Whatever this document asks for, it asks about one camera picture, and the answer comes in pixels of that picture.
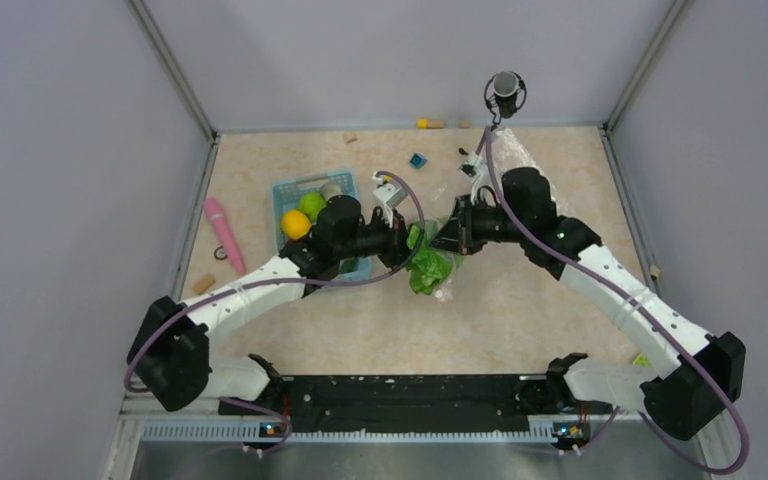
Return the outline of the green lettuce toy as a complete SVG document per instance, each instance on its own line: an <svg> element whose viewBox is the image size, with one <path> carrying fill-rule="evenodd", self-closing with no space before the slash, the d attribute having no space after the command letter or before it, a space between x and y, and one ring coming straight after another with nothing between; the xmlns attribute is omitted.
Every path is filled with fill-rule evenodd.
<svg viewBox="0 0 768 480"><path fill-rule="evenodd" d="M415 294L431 296L458 266L458 260L454 254L428 246L429 238L437 232L438 223L434 220L426 220L423 225L420 222L414 222L409 227L408 249L412 250L417 243L420 243L419 251L405 267L409 272L409 287Z"/></svg>

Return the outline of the clear zip top bag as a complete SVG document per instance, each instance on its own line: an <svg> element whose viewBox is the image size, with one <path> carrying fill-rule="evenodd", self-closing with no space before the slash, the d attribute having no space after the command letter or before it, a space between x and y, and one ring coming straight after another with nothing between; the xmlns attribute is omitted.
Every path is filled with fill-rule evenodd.
<svg viewBox="0 0 768 480"><path fill-rule="evenodd" d="M483 229L489 242L514 243L523 248L526 257L537 262L540 267L554 268L557 263L540 247L533 244L511 220L503 208L507 204L517 217L517 221L539 240L553 245L549 235L565 219L557 211L555 188L543 175L531 153L517 139L512 130L505 128L490 133L489 142L479 153L487 163L491 187L482 189L482 201L490 205ZM470 198L470 189L453 197L453 209L447 216L426 220L437 223L441 218L453 217L456 198ZM426 221L417 221L421 225ZM458 260L456 270L463 260L471 255L452 253ZM431 295L445 299L450 293L450 277Z"/></svg>

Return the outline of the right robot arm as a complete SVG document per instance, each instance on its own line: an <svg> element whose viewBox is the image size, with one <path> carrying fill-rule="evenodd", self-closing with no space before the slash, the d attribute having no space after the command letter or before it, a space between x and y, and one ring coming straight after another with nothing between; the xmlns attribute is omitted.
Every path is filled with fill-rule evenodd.
<svg viewBox="0 0 768 480"><path fill-rule="evenodd" d="M546 397L560 412L595 401L644 413L665 434L689 440L723 412L743 431L735 408L746 348L687 320L638 281L585 223L558 213L548 180L518 167L492 189L488 169L463 167L471 191L432 238L434 249L465 256L488 243L518 245L526 258L591 301L647 357L646 367L573 353L553 360Z"/></svg>

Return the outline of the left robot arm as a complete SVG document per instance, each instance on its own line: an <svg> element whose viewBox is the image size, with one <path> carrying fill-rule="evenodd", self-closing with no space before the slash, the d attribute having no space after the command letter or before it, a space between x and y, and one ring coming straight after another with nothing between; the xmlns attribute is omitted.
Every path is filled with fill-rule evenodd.
<svg viewBox="0 0 768 480"><path fill-rule="evenodd" d="M184 409L214 387L211 361L220 338L321 288L346 287L337 276L350 259L376 257L394 275L415 253L408 237L398 211L377 206L366 219L357 199L332 198L307 233L261 267L194 299L154 300L126 357L126 389L150 394L167 412Z"/></svg>

